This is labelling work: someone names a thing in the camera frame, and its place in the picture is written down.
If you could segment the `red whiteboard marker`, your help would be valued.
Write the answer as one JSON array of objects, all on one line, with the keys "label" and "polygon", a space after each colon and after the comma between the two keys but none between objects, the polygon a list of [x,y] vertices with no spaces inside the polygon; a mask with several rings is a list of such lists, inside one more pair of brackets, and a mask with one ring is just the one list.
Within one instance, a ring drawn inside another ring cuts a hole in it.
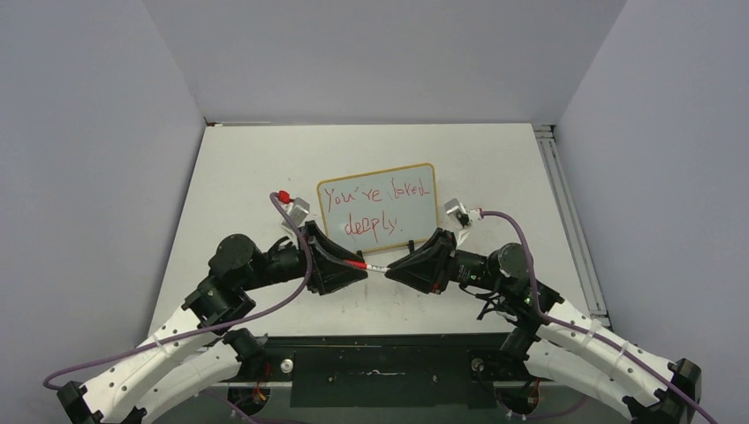
[{"label": "red whiteboard marker", "polygon": [[382,274],[385,274],[390,270],[389,267],[369,264],[363,261],[344,260],[344,264],[354,269],[361,269],[367,272],[377,272]]}]

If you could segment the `yellow framed whiteboard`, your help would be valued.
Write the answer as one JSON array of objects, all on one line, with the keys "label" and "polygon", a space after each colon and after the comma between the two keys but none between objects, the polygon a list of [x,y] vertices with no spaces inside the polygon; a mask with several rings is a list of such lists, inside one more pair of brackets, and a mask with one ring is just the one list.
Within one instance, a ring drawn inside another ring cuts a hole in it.
[{"label": "yellow framed whiteboard", "polygon": [[350,251],[421,242],[439,226],[430,163],[323,180],[317,195],[327,237]]}]

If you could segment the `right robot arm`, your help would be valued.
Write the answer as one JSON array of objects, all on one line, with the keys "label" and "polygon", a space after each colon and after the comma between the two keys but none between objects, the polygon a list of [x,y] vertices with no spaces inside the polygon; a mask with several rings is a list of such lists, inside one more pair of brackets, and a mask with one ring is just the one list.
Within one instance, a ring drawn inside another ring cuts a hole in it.
[{"label": "right robot arm", "polygon": [[479,289],[479,313],[502,316],[512,332],[499,363],[511,378],[526,373],[559,382],[619,412],[632,423],[689,423],[698,413],[701,370],[628,342],[535,279],[526,247],[509,243],[489,255],[458,249],[443,229],[385,276],[417,291],[438,293],[450,283]]}]

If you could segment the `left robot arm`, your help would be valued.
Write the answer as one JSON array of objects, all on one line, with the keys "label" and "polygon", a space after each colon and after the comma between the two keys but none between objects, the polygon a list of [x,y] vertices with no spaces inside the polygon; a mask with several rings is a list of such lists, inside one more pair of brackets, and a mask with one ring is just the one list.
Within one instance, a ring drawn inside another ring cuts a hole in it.
[{"label": "left robot arm", "polygon": [[300,279],[300,287],[329,294],[364,280],[363,258],[307,222],[292,238],[263,252],[249,237],[224,238],[208,275],[175,312],[133,352],[105,361],[108,369],[85,382],[57,388],[72,423],[152,423],[207,387],[237,376],[253,380],[263,368],[263,343],[243,323],[289,304],[255,313],[251,290]]}]

